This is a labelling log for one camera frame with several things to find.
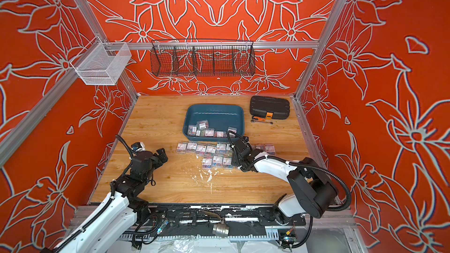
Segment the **thirteenth clear paper clip box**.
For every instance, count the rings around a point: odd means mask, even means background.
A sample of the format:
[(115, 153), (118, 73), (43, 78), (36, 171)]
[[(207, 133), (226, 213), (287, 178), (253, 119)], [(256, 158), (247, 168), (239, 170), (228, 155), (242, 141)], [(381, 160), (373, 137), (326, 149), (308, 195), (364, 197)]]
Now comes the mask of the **thirteenth clear paper clip box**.
[(232, 158), (229, 158), (229, 157), (223, 158), (223, 168), (224, 169), (233, 169)]

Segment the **eleventh clear paper clip box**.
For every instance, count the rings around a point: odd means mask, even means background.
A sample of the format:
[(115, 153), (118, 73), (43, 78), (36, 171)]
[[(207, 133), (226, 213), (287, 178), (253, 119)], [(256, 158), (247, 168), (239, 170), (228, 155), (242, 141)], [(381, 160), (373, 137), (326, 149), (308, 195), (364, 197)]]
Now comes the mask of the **eleventh clear paper clip box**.
[(223, 166), (223, 157), (221, 155), (215, 155), (212, 159), (213, 167), (222, 167)]

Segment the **twelfth clear paper clip box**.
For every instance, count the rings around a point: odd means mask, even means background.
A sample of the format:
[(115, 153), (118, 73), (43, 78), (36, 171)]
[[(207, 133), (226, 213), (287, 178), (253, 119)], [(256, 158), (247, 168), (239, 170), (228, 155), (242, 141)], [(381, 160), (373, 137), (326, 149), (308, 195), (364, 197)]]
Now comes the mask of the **twelfth clear paper clip box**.
[(203, 169), (211, 169), (212, 168), (212, 158), (206, 157), (202, 159), (202, 168)]

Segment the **blue plastic storage tray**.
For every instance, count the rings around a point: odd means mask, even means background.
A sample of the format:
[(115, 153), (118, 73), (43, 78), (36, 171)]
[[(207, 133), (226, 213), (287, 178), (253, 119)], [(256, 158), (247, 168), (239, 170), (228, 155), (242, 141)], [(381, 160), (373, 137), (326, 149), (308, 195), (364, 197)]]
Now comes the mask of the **blue plastic storage tray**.
[[(224, 137), (190, 135), (189, 126), (195, 126), (199, 121), (208, 121), (208, 129), (223, 132)], [(190, 141), (228, 142), (229, 129), (235, 130), (239, 136), (244, 135), (245, 117), (241, 107), (225, 104), (194, 104), (187, 109), (182, 132)]]

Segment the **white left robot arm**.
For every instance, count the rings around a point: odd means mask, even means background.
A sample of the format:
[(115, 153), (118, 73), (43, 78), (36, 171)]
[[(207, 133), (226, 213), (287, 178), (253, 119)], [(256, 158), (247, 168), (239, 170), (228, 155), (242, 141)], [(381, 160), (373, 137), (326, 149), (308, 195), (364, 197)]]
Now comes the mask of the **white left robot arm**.
[(95, 211), (54, 248), (42, 252), (105, 253), (123, 234), (131, 235), (135, 248), (144, 245), (138, 238), (158, 236), (162, 217), (139, 194), (156, 184), (154, 171), (167, 163), (168, 156), (163, 148), (151, 152), (141, 142), (128, 145), (120, 135), (116, 139), (127, 150), (130, 163), (110, 182), (110, 193)]

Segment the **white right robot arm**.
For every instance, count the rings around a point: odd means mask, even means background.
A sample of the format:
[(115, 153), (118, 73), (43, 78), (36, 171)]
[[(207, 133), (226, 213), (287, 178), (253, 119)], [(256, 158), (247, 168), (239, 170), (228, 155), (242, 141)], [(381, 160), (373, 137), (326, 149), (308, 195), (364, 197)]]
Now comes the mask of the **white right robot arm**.
[(285, 160), (250, 143), (234, 131), (227, 132), (232, 149), (232, 165), (242, 172), (271, 175), (287, 182), (293, 194), (283, 195), (270, 210), (271, 218), (286, 224), (297, 214), (320, 219), (325, 212), (341, 212), (350, 207), (352, 195), (347, 184), (311, 158)]

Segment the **orange black ratchet wrench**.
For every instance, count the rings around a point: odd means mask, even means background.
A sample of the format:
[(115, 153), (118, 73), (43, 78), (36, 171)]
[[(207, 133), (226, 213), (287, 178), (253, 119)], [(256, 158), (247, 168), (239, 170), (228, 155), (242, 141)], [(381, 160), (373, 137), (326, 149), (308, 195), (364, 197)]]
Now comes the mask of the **orange black ratchet wrench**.
[(267, 115), (266, 117), (258, 117), (253, 115), (251, 118), (252, 123), (266, 123), (269, 125), (273, 125), (272, 115)]

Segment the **black plastic tool case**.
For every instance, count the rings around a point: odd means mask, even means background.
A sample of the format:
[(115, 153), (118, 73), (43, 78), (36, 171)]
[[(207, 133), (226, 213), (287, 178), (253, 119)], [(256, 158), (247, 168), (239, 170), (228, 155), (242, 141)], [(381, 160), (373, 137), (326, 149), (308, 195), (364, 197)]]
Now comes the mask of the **black plastic tool case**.
[(287, 119), (290, 114), (290, 103), (283, 98), (253, 96), (250, 99), (250, 114), (255, 117)]

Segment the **silver metal cylinder fitting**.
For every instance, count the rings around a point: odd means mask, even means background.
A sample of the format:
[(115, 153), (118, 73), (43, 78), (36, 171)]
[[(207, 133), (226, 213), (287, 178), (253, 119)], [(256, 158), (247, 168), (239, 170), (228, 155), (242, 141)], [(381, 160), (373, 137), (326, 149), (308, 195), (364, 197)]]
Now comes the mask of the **silver metal cylinder fitting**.
[(220, 238), (227, 238), (229, 236), (229, 226), (225, 223), (215, 223), (213, 225), (213, 235)]

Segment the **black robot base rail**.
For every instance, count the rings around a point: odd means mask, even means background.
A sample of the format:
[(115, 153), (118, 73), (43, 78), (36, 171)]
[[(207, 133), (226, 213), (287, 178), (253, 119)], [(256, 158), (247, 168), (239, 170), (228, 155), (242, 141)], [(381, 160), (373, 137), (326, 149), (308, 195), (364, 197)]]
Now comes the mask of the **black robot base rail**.
[(271, 218), (272, 205), (237, 204), (150, 204), (151, 218), (143, 226), (132, 226), (120, 236), (121, 241), (172, 241), (183, 238), (216, 239), (215, 223), (229, 226), (230, 241), (278, 241), (286, 232), (298, 239), (307, 222), (297, 214), (286, 224)]

